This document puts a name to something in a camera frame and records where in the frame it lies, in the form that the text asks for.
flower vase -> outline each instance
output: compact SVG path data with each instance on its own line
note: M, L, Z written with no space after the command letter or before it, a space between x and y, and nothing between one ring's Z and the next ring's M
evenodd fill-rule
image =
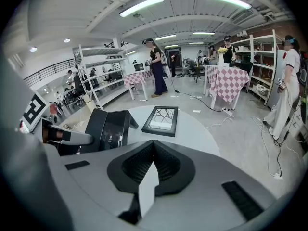
M219 64L223 64L224 63L223 54L222 53L219 54L218 63Z

black shirt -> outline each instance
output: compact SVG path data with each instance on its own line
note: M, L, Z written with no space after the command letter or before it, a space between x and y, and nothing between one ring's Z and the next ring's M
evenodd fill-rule
M154 47L154 49L153 50L151 50L151 52L150 52L150 57L152 58L152 60L155 60L156 59L156 53L158 53L159 52L159 55L160 56L162 56L162 51L158 48L158 47Z
M234 48L233 46L230 46L230 47L228 48L228 51L227 51L225 54L223 54L224 63L227 63L227 64L231 63L231 59L232 59L232 57L233 57L233 52L234 52L234 53L236 52L236 51L235 51L235 48Z

white pants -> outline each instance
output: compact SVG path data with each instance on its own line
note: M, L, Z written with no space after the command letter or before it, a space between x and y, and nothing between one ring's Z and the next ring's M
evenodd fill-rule
M287 87L280 93L277 105L264 117L264 120L273 127L273 136L279 137L284 125L289 117L293 102L299 95L299 83L296 80L290 80Z

white ceiling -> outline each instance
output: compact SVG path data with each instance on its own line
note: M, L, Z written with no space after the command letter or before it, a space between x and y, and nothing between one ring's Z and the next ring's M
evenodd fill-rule
M242 0L252 5L249 11L216 0L164 0L138 11L139 18L119 16L122 10L140 1L144 0L24 0L3 34L3 49L11 55L49 42L53 42L51 48L56 48L65 38L79 39L78 43L82 44L90 38L111 42L115 36L140 44L146 38L171 33L182 34L160 41L161 45L195 40L212 43L225 34L266 22L260 10L288 11L282 0ZM250 13L249 20L244 22L244 16L242 21L233 23L238 13ZM277 18L287 20L292 15ZM216 34L195 36L193 31Z

sneaker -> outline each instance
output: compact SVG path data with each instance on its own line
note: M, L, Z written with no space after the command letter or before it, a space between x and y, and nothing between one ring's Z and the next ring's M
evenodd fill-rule
M279 137L273 135L273 128L272 127L269 128L269 134L273 137L273 139L275 141L277 141L279 139Z

